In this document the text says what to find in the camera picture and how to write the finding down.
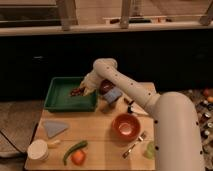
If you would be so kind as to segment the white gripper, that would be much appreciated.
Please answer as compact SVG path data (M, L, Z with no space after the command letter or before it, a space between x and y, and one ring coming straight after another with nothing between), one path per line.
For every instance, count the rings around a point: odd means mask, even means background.
M100 87L102 80L103 78L94 70L88 73L80 83L80 87L84 89L83 95L89 95L97 90Z

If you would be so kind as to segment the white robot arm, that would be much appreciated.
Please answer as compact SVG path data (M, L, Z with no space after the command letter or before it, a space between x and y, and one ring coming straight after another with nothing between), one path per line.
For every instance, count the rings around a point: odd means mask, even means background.
M199 119L193 102L184 94L149 91L117 70L113 58L96 59L80 83L87 95L109 80L132 98L154 120L156 171L205 171Z

